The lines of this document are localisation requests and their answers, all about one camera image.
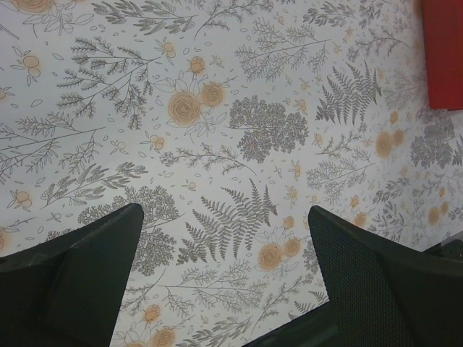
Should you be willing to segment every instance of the small leaf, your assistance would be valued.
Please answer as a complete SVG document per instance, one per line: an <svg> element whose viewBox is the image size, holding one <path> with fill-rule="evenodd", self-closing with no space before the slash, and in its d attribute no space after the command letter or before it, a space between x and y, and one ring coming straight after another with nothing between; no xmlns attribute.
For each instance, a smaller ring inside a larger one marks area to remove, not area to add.
<svg viewBox="0 0 463 347"><path fill-rule="evenodd" d="M36 107L36 106L39 106L40 104L42 104L43 100L42 99L37 99L37 100L34 100L32 102L32 104L30 104L30 107Z"/></svg>
<svg viewBox="0 0 463 347"><path fill-rule="evenodd" d="M16 53L16 55L22 57L21 50L19 48L14 47L14 46L12 46L12 47L13 47L13 50Z"/></svg>
<svg viewBox="0 0 463 347"><path fill-rule="evenodd" d="M220 124L222 123L226 118L226 112L223 112L222 114L220 114L219 116L217 116L216 118L216 124Z"/></svg>
<svg viewBox="0 0 463 347"><path fill-rule="evenodd" d="M74 24L76 25L85 25L90 23L93 20L93 14L87 13L79 16L75 21Z"/></svg>
<svg viewBox="0 0 463 347"><path fill-rule="evenodd" d="M23 24L41 24L42 23L42 19L43 19L43 14L40 15L40 14L34 14L33 16L30 16L29 18L27 18L24 22L22 22Z"/></svg>
<svg viewBox="0 0 463 347"><path fill-rule="evenodd" d="M10 1L8 1L8 0L6 0L6 1L0 1L0 5L3 5L3 6L5 6L7 9L11 9L12 11L18 12L16 6L15 6L12 2L10 2Z"/></svg>
<svg viewBox="0 0 463 347"><path fill-rule="evenodd" d="M47 26L45 27L45 32L50 32L50 31L54 31L58 28L61 27L61 22L59 20L52 20L50 21Z"/></svg>
<svg viewBox="0 0 463 347"><path fill-rule="evenodd" d="M173 119L169 119L167 122L166 122L167 125L169 125L170 127L173 127L173 128L180 128L180 125L178 125L178 123L173 120Z"/></svg>
<svg viewBox="0 0 463 347"><path fill-rule="evenodd" d="M58 53L53 53L53 56L55 57L55 59L64 60L64 58L60 56Z"/></svg>
<svg viewBox="0 0 463 347"><path fill-rule="evenodd" d="M10 65L9 67L12 67L15 70L24 70L25 68L22 67L21 65Z"/></svg>

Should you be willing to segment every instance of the gray leafy branch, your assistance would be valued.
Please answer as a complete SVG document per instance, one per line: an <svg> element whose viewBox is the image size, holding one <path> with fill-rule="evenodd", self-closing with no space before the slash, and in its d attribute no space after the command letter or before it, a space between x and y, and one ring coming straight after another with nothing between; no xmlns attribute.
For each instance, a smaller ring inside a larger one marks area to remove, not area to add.
<svg viewBox="0 0 463 347"><path fill-rule="evenodd" d="M260 53L246 45L235 52L249 81L257 78L273 81L281 76L286 66L297 69L306 64L316 73L328 59L325 44L329 40L315 38L314 30L308 25L289 27L282 33L269 21L257 19L252 31L257 35L255 42ZM321 48L310 55L311 45Z"/></svg>
<svg viewBox="0 0 463 347"><path fill-rule="evenodd" d="M397 68L394 70L393 81L394 87L383 89L390 109L402 110L409 103L425 100L427 84L424 73L407 75L403 69Z"/></svg>
<svg viewBox="0 0 463 347"><path fill-rule="evenodd" d="M202 153L194 153L188 148L177 148L177 155L174 155L173 152L165 152L160 158L161 163L170 167L176 163L180 163L180 160L187 160L187 166L189 168L194 168L199 162L203 162L203 168L206 171L209 171L212 165L225 163L226 165L222 169L222 175L228 174L233 170L242 170L243 168L250 170L256 175L249 166L237 160L237 154L233 153L230 147L221 145L220 150L214 152L211 145L202 143L201 146L203 147Z"/></svg>
<svg viewBox="0 0 463 347"><path fill-rule="evenodd" d="M409 186L410 180L406 177L401 177L396 181L388 181L385 189L380 189L376 192L376 195L373 198L373 204L377 204L379 202L388 202L389 199L400 197L405 188Z"/></svg>
<svg viewBox="0 0 463 347"><path fill-rule="evenodd" d="M132 316L143 310L143 305L148 303L148 293L162 279L166 269L163 270L155 283L146 283L141 287L130 286L125 290L124 300L121 304L121 311L128 311Z"/></svg>
<svg viewBox="0 0 463 347"><path fill-rule="evenodd" d="M244 15L253 16L256 14L256 9L270 12L273 3L269 0L230 0L225 4L223 0L213 0L207 10L209 18L197 30L195 39L203 28L230 30L226 19L233 18L241 23Z"/></svg>
<svg viewBox="0 0 463 347"><path fill-rule="evenodd" d="M133 1L121 0L112 4L103 1L101 4L93 4L93 10L111 24L125 24L127 20L137 20L134 26L139 27L144 35L161 30L167 30L169 34L185 33L195 26L193 18L197 16L179 16L177 8L169 2L151 0L146 0L141 7Z"/></svg>
<svg viewBox="0 0 463 347"><path fill-rule="evenodd" d="M360 27L365 29L374 20L381 16L381 10L384 4L388 4L388 0L360 0Z"/></svg>
<svg viewBox="0 0 463 347"><path fill-rule="evenodd" d="M58 158L56 152L63 139L91 133L89 142L84 142L81 146L87 145L87 148L81 151L81 156L71 158L72 160L60 159L59 163L62 168L68 162L70 164L69 171L79 172L83 163L90 163L93 159L93 153L97 153L95 146L101 146L95 142L94 134L102 129L80 131L72 126L72 120L69 115L64 113L49 113L46 118L25 117L16 122L19 124L19 134L6 124L0 124L0 140L14 142L6 147L0 148L0 183L4 184L11 177L16 168L26 167L27 172L38 172L43 169L48 163L52 164L54 158ZM56 130L65 132L59 136Z"/></svg>
<svg viewBox="0 0 463 347"><path fill-rule="evenodd" d="M326 24L332 27L343 27L347 23L348 18L354 18L355 11L345 4L334 5L331 2L325 1L321 9L312 7L308 9L307 14L304 14L304 22L308 24L316 24L319 27Z"/></svg>
<svg viewBox="0 0 463 347"><path fill-rule="evenodd" d="M86 205L87 201L102 198L106 188L125 188L131 179L139 179L138 175L147 173L145 166L135 166L133 163L119 165L112 175L107 175L107 171L107 168L92 164L77 178L66 176L56 184L51 184L41 195L41 199L46 202L42 209L62 199L68 199L70 205Z"/></svg>
<svg viewBox="0 0 463 347"><path fill-rule="evenodd" d="M358 146L354 146L354 143L359 142L362 139L362 135L365 133L367 126L362 123L357 131L350 130L349 134L341 134L341 138L335 143L334 138L331 137L328 144L317 153L317 155L327 155L330 158L340 158L345 153L352 152L354 150L359 151Z"/></svg>
<svg viewBox="0 0 463 347"><path fill-rule="evenodd" d="M398 46L409 46L394 36L394 33L386 26L381 27L381 31L369 29L370 37L361 38L355 41L352 47L347 51L347 58L350 61L356 61L361 55L368 57L374 52L377 56L381 55L383 48L386 50L387 56L390 56L392 51Z"/></svg>
<svg viewBox="0 0 463 347"><path fill-rule="evenodd" d="M280 303L288 304L289 296L298 294L300 287L312 282L312 280L312 275L300 276L298 277L298 279L296 279L295 282L293 282L292 285L287 285L286 283L283 283L277 294L268 295L268 297L264 300L262 314L255 322L252 331L254 332L254 329L257 327L259 322L269 318L270 316L278 315L279 312L278 310L276 310L276 306Z"/></svg>
<svg viewBox="0 0 463 347"><path fill-rule="evenodd" d="M376 224L371 223L368 230L392 241L400 242L402 231L408 226L401 210L397 204L388 201L381 212L372 218Z"/></svg>
<svg viewBox="0 0 463 347"><path fill-rule="evenodd" d="M307 172L307 185L312 189L324 189L328 195L326 201L334 205L344 189L352 188L367 179L366 170L373 165L370 155L366 152L358 152L357 155L361 157L358 160L322 160L317 168Z"/></svg>
<svg viewBox="0 0 463 347"><path fill-rule="evenodd" d="M248 284L251 271L247 260L238 260L229 269L218 275L216 270L199 271L197 268L185 271L183 280L178 286L165 286L168 289L168 297L173 296L174 289L190 289L199 302L207 309L220 304L227 311L240 313L244 309L256 309L259 307L263 296L263 290L267 283L261 280ZM194 281L194 286L188 286L188 282Z"/></svg>
<svg viewBox="0 0 463 347"><path fill-rule="evenodd" d="M178 347L219 347L228 339L235 340L246 333L252 325L252 316L243 321L238 321L237 317L227 317L214 323L212 329L202 329L193 333L190 338L178 343Z"/></svg>
<svg viewBox="0 0 463 347"><path fill-rule="evenodd" d="M94 37L94 40L76 38L75 42L77 45L71 47L76 54L72 60L79 69L77 72L66 69L64 82L59 83L58 87L79 87L84 92L98 90L87 96L77 92L65 93L61 95L57 106L60 109L75 108L76 117L93 118L96 112L94 99L100 96L111 101L114 110L129 119L129 129L140 129L141 118L146 115L146 94L151 95L153 92L148 66L160 57L144 59L140 52L121 46L117 47L118 53L115 54L111 44L101 37ZM107 82L107 77L99 71L105 72L106 76L119 76Z"/></svg>

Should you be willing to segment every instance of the botanical print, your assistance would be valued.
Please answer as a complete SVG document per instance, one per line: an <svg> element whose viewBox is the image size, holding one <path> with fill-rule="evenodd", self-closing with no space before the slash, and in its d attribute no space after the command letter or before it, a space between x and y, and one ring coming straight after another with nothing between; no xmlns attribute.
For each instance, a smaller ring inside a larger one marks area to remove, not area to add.
<svg viewBox="0 0 463 347"><path fill-rule="evenodd" d="M74 16L73 9L80 7L82 0L1 0L0 5L12 11L27 14L23 24L32 25L35 36L35 26L42 27L45 33L57 31L61 36L63 32L72 33L79 25L86 25L93 20L93 14L81 14ZM1 26L11 36L16 35Z"/></svg>
<svg viewBox="0 0 463 347"><path fill-rule="evenodd" d="M0 5L0 257L140 204L111 346L243 346L325 304L312 206L420 251L460 230L419 0Z"/></svg>
<svg viewBox="0 0 463 347"><path fill-rule="evenodd" d="M326 42L329 40L315 38L314 30L308 25L288 27L282 33L274 24L256 20L252 31L257 34L255 42L261 53L246 45L236 51L249 81L256 78L273 81L283 74L286 66L297 69L305 64L318 72L328 59Z"/></svg>

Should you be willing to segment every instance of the peach flower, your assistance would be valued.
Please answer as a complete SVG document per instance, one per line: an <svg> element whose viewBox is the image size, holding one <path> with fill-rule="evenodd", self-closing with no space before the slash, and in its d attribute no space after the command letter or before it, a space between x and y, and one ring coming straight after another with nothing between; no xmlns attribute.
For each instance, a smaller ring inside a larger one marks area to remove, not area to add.
<svg viewBox="0 0 463 347"><path fill-rule="evenodd" d="M53 0L11 0L12 4L22 13L40 14L47 12L53 5Z"/></svg>
<svg viewBox="0 0 463 347"><path fill-rule="evenodd" d="M301 240L294 237L293 239L289 239L287 243L285 243L283 247L283 253L287 257L293 257L299 253L301 250Z"/></svg>
<svg viewBox="0 0 463 347"><path fill-rule="evenodd" d="M200 118L200 104L188 92L177 93L169 101L169 115L178 125L191 125Z"/></svg>
<svg viewBox="0 0 463 347"><path fill-rule="evenodd" d="M283 252L278 244L266 244L259 252L258 261L262 270L276 269L283 257Z"/></svg>

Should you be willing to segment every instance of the orange flower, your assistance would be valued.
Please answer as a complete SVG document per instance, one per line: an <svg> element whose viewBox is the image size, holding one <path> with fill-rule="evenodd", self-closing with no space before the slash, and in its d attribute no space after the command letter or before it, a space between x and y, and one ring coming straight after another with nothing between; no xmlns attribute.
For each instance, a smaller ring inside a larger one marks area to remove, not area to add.
<svg viewBox="0 0 463 347"><path fill-rule="evenodd" d="M174 51L174 45L172 45L172 43L170 43L170 42L166 42L163 45L163 48L164 48L164 51L167 52L167 53Z"/></svg>
<svg viewBox="0 0 463 347"><path fill-rule="evenodd" d="M315 135L315 142L319 146L321 146L323 144L323 137L321 136L321 134L316 134Z"/></svg>
<svg viewBox="0 0 463 347"><path fill-rule="evenodd" d="M367 224L367 215L366 215L366 213L364 213L364 212L358 213L355 216L354 221L352 222L352 224L354 224L355 226L358 226L359 228L364 228L365 225Z"/></svg>
<svg viewBox="0 0 463 347"><path fill-rule="evenodd" d="M376 153L381 158L387 158L392 151L392 136L388 132L382 132L376 139Z"/></svg>
<svg viewBox="0 0 463 347"><path fill-rule="evenodd" d="M0 254L6 251L11 241L11 234L7 233L4 228L0 227Z"/></svg>
<svg viewBox="0 0 463 347"><path fill-rule="evenodd" d="M441 205L441 213L442 215L446 215L448 211L449 211L449 203L445 202Z"/></svg>
<svg viewBox="0 0 463 347"><path fill-rule="evenodd" d="M38 14L48 11L53 0L11 0L12 4L22 13Z"/></svg>
<svg viewBox="0 0 463 347"><path fill-rule="evenodd" d="M171 347L175 344L175 331L173 329L159 330L151 340L152 347Z"/></svg>
<svg viewBox="0 0 463 347"><path fill-rule="evenodd" d="M207 106L217 106L224 98L222 86L218 83L211 82L203 88L201 92L203 103Z"/></svg>
<svg viewBox="0 0 463 347"><path fill-rule="evenodd" d="M178 125L191 125L200 118L200 104L188 92L177 93L169 101L169 115Z"/></svg>
<svg viewBox="0 0 463 347"><path fill-rule="evenodd" d="M266 244L259 252L258 262L262 270L271 271L280 265L282 256L278 244Z"/></svg>
<svg viewBox="0 0 463 347"><path fill-rule="evenodd" d="M437 207L433 207L429 210L428 222L430 225L434 226L435 224L437 224L439 222L440 217L440 211Z"/></svg>
<svg viewBox="0 0 463 347"><path fill-rule="evenodd" d="M405 138L405 132L403 130L397 129L394 132L394 135L392 135L393 142L395 146L400 146L402 143L404 143L404 138Z"/></svg>
<svg viewBox="0 0 463 347"><path fill-rule="evenodd" d="M29 69L32 69L33 67L37 67L40 62L35 56L26 56L23 60L22 63L24 64L25 67L28 67Z"/></svg>
<svg viewBox="0 0 463 347"><path fill-rule="evenodd" d="M350 198L350 205L352 208L357 207L360 204L360 199L358 195L355 195L354 197Z"/></svg>
<svg viewBox="0 0 463 347"><path fill-rule="evenodd" d="M161 315L161 308L158 305L151 305L145 310L145 321L147 323L155 322Z"/></svg>
<svg viewBox="0 0 463 347"><path fill-rule="evenodd" d="M301 176L301 167L300 165L296 165L294 167L294 177L299 177Z"/></svg>
<svg viewBox="0 0 463 347"><path fill-rule="evenodd" d="M299 104L301 111L307 110L307 105L305 104L305 100L299 100L298 104Z"/></svg>
<svg viewBox="0 0 463 347"><path fill-rule="evenodd" d="M292 216L286 217L283 222L283 228L290 229L294 226L294 218Z"/></svg>
<svg viewBox="0 0 463 347"><path fill-rule="evenodd" d="M301 240L294 237L293 239L289 239L287 243L285 243L283 247L283 253L287 257L293 257L299 253L301 250Z"/></svg>
<svg viewBox="0 0 463 347"><path fill-rule="evenodd" d="M193 57L190 62L190 69L194 74L198 74L204 70L204 60L199 56Z"/></svg>
<svg viewBox="0 0 463 347"><path fill-rule="evenodd" d="M391 113L391 123L394 124L399 120L399 113L394 111Z"/></svg>
<svg viewBox="0 0 463 347"><path fill-rule="evenodd" d="M16 201L19 205L23 207L32 206L32 200L30 199L29 193L27 192L16 193Z"/></svg>

